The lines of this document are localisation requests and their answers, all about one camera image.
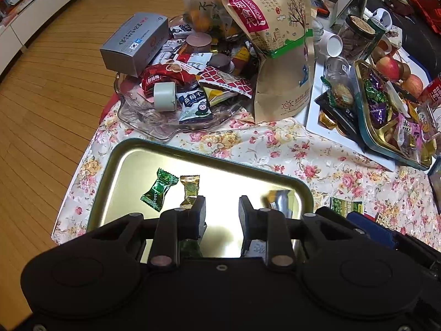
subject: tin tray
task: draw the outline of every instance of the tin tray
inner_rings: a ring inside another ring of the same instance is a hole
[[[363,141],[366,145],[377,151],[378,153],[387,155],[406,166],[411,166],[419,170],[427,170],[432,164],[432,157],[427,153],[427,149],[423,146],[421,150],[421,163],[409,159],[398,148],[389,144],[384,139],[386,132],[397,124],[397,119],[392,119],[385,126],[376,129],[372,125],[369,116],[369,105],[364,91],[363,81],[368,78],[369,71],[376,69],[365,61],[358,60],[354,63],[350,70],[350,78],[354,86],[355,101],[359,118],[359,128]]]
[[[200,175],[199,195],[206,198],[207,229],[200,249],[204,257],[239,257],[243,234],[239,220],[239,197],[247,195],[255,209],[268,207],[265,196],[270,190],[289,189],[293,219],[314,209],[309,188],[299,179],[233,163],[199,153],[164,146],[142,139],[127,139],[109,157],[96,192],[87,231],[120,216],[139,212],[144,218],[160,213],[142,202],[162,168],[177,177]],[[179,207],[184,186],[178,182],[168,190],[162,211]],[[142,260],[146,260],[151,240]]]

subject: floral tablecloth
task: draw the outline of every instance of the floral tablecloth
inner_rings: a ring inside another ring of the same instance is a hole
[[[58,215],[53,240],[64,243],[85,233],[96,189],[113,148],[127,138],[147,137],[121,122],[116,103],[92,138]],[[255,125],[239,111],[210,132],[179,133],[167,142],[303,180],[315,208],[331,196],[363,201],[377,222],[408,233],[441,251],[441,218],[428,177],[410,167],[389,172],[373,161],[306,131],[293,118]]]

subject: glass plate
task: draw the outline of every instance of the glass plate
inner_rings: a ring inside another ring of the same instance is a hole
[[[239,108],[247,107],[251,102],[250,98],[241,95],[229,98],[210,107],[213,113],[212,120],[180,124],[181,107],[179,103],[176,111],[156,112],[153,104],[145,99],[139,84],[140,78],[126,76],[122,73],[116,74],[114,88],[121,100],[118,117],[133,128],[163,141],[183,130],[194,131],[216,127],[234,115]]]

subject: kraft paper bag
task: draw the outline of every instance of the kraft paper bag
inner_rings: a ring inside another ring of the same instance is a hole
[[[255,122],[295,116],[309,102],[314,82],[310,0],[222,3],[259,56]]]

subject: silver box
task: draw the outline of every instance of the silver box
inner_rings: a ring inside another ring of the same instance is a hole
[[[169,39],[166,16],[137,12],[101,47],[108,70],[138,77]]]

